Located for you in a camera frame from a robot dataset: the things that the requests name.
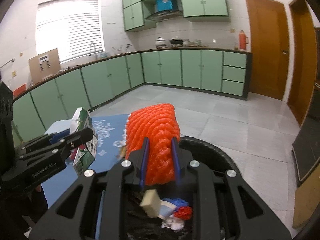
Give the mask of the white tissue paper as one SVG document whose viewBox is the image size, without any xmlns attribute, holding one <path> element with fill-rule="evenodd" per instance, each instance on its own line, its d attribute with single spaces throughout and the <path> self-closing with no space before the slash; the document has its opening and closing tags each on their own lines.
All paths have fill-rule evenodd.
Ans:
<svg viewBox="0 0 320 240">
<path fill-rule="evenodd" d="M 179 232 L 184 228 L 185 221 L 183 219 L 171 216 L 168 217 L 166 220 L 163 220 L 161 224 L 161 228 L 168 228 L 174 232 Z"/>
</svg>

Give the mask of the wall towel rail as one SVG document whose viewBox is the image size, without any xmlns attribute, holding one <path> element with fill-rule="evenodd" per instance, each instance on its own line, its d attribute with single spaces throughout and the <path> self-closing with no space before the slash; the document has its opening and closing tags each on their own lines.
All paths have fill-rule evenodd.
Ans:
<svg viewBox="0 0 320 240">
<path fill-rule="evenodd" d="M 2 66 L 0 66 L 0 69 L 2 69 L 3 67 L 5 67 L 6 65 L 15 62 L 15 58 L 10 59 L 9 61 L 7 61 L 5 64 L 3 64 Z"/>
</svg>

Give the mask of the blue box above hood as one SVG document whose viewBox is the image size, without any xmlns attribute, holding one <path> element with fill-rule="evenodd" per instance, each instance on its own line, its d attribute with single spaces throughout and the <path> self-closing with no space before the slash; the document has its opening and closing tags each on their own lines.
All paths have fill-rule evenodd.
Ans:
<svg viewBox="0 0 320 240">
<path fill-rule="evenodd" d="M 157 11 L 178 10 L 176 0 L 156 0 Z"/>
</svg>

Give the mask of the wooden door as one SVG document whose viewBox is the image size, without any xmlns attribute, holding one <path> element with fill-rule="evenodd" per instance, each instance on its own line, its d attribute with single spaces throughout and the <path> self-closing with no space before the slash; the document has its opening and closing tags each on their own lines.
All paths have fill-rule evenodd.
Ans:
<svg viewBox="0 0 320 240">
<path fill-rule="evenodd" d="M 253 53 L 250 92 L 283 99 L 289 79 L 290 41 L 284 5 L 274 0 L 246 0 Z M 305 0 L 290 3 L 293 23 L 293 76 L 288 105 L 298 124 L 308 112 L 317 72 L 317 42 Z"/>
</svg>

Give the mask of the cardboard box with print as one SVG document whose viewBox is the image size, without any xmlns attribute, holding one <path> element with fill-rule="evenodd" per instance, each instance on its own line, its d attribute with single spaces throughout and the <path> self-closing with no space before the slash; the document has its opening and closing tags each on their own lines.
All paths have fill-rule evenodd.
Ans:
<svg viewBox="0 0 320 240">
<path fill-rule="evenodd" d="M 57 74 L 61 70 L 58 49 L 47 51 L 29 59 L 29 68 L 34 85 Z"/>
</svg>

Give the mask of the red plastic bag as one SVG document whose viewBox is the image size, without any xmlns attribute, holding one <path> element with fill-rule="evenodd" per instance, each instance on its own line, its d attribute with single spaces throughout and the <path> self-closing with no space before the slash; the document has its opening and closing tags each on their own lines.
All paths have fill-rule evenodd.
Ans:
<svg viewBox="0 0 320 240">
<path fill-rule="evenodd" d="M 193 210 L 189 206 L 181 206 L 175 210 L 173 215 L 181 220 L 190 220 L 193 216 Z"/>
</svg>

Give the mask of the chrome sink faucet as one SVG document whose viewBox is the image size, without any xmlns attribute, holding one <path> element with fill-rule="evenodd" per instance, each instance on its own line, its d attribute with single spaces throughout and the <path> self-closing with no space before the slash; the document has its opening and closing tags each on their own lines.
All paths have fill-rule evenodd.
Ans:
<svg viewBox="0 0 320 240">
<path fill-rule="evenodd" d="M 94 56 L 95 59 L 98 59 L 97 50 L 94 42 L 90 43 L 89 46 L 89 56 Z"/>
</svg>

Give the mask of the blue patterned table mat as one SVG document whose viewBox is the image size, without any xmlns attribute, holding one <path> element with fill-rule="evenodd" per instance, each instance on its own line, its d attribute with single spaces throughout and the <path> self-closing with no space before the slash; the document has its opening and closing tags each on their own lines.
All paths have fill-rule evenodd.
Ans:
<svg viewBox="0 0 320 240">
<path fill-rule="evenodd" d="M 110 170 L 120 161 L 120 148 L 125 144 L 125 125 L 127 114 L 93 117 L 93 126 L 98 135 L 98 146 L 95 161 L 89 168 L 96 172 Z M 56 200 L 75 182 L 77 174 L 72 167 L 72 161 L 67 161 L 67 167 L 42 184 L 48 206 Z"/>
</svg>

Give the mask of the range hood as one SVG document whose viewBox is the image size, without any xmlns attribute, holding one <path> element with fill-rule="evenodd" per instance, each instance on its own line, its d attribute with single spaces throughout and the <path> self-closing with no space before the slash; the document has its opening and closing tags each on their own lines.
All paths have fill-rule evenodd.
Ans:
<svg viewBox="0 0 320 240">
<path fill-rule="evenodd" d="M 161 22 L 180 16 L 183 16 L 183 12 L 180 10 L 163 10 L 149 15 L 146 19 L 153 22 Z"/>
</svg>

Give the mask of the cream foam sponge block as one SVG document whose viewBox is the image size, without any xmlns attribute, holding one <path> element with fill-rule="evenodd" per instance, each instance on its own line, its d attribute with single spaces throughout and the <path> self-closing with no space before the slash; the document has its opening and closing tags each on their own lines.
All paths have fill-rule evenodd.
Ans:
<svg viewBox="0 0 320 240">
<path fill-rule="evenodd" d="M 161 199 L 156 189 L 146 190 L 140 207 L 150 218 L 157 218 L 161 208 Z"/>
</svg>

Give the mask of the green lower kitchen cabinets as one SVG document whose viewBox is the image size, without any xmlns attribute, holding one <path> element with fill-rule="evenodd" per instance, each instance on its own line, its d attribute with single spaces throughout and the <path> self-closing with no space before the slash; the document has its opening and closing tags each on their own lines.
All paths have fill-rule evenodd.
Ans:
<svg viewBox="0 0 320 240">
<path fill-rule="evenodd" d="M 38 137 L 79 107 L 95 109 L 141 85 L 195 90 L 245 100 L 249 52 L 212 48 L 135 51 L 84 64 L 35 84 L 14 100 L 14 138 Z"/>
</svg>

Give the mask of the black wok on stove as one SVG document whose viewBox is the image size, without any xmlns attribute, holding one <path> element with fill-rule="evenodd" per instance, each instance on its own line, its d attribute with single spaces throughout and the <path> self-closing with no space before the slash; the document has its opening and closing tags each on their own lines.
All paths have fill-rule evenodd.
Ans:
<svg viewBox="0 0 320 240">
<path fill-rule="evenodd" d="M 175 37 L 170 40 L 172 47 L 183 47 L 183 40 L 181 38 Z"/>
</svg>

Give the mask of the large orange foam net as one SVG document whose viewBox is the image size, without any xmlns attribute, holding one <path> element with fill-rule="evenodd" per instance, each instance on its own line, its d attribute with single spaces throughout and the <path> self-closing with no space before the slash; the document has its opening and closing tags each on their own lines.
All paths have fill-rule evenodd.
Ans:
<svg viewBox="0 0 320 240">
<path fill-rule="evenodd" d="M 145 184 L 166 184 L 175 180 L 171 140 L 180 140 L 180 128 L 172 104 L 161 103 L 138 109 L 130 114 L 126 123 L 126 155 L 143 146 L 144 138 L 150 142 Z"/>
</svg>

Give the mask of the blue and cream paper cup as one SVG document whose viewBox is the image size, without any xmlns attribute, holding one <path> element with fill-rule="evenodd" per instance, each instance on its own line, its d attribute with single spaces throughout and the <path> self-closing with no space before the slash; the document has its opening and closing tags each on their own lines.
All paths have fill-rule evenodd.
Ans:
<svg viewBox="0 0 320 240">
<path fill-rule="evenodd" d="M 158 213 L 158 218 L 162 220 L 166 220 L 168 217 L 170 217 L 176 210 L 177 206 L 165 201 L 161 200 L 161 205 Z"/>
</svg>

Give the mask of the green white milk carton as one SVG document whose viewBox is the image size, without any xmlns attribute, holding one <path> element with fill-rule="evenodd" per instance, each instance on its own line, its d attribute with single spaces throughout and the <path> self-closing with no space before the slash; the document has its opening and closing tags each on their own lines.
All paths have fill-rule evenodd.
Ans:
<svg viewBox="0 0 320 240">
<path fill-rule="evenodd" d="M 70 133 L 90 129 L 90 139 L 83 139 L 79 146 L 71 150 L 70 159 L 77 176 L 83 174 L 95 161 L 98 146 L 98 135 L 93 127 L 93 121 L 88 111 L 79 107 L 73 114 Z"/>
</svg>

